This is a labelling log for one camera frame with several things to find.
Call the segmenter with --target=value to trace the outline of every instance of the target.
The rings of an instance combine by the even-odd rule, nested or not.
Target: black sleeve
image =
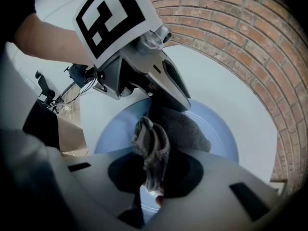
[[[13,36],[20,24],[32,13],[35,13],[34,0],[0,0],[1,41],[13,41]]]

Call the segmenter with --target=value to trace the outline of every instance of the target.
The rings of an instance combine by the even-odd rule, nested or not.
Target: brick wall
[[[308,39],[283,0],[151,0],[180,44],[236,74],[278,130],[272,180],[289,192],[308,173]]]

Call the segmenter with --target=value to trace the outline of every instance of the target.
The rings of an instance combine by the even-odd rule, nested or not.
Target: black chair
[[[35,73],[35,78],[38,79],[38,83],[39,86],[42,89],[41,94],[39,95],[39,97],[43,94],[45,95],[47,98],[45,99],[45,101],[43,103],[50,105],[53,101],[53,98],[55,97],[55,92],[50,89],[47,85],[46,79],[44,77],[44,75],[42,75],[39,71],[37,71]]]

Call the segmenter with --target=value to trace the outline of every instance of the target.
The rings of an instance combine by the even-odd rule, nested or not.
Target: crumpled cloth
[[[210,152],[211,143],[198,125],[184,113],[152,104],[135,127],[134,153],[144,158],[144,186],[160,191],[172,149],[191,148]]]

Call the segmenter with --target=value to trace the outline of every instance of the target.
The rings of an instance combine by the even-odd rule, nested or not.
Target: wooden floor
[[[74,98],[77,97],[77,95],[80,92],[80,87],[78,85],[74,85],[70,90],[66,92],[66,94],[63,96],[64,103],[68,103]],[[59,105],[57,108],[59,112],[59,117],[75,124],[76,126],[81,127],[80,124],[80,105],[79,105],[79,98],[77,98],[75,101],[69,103],[69,104],[63,104]],[[67,152],[63,154],[67,155],[73,155],[73,156],[85,156],[87,155],[88,150],[82,149],[72,152]]]

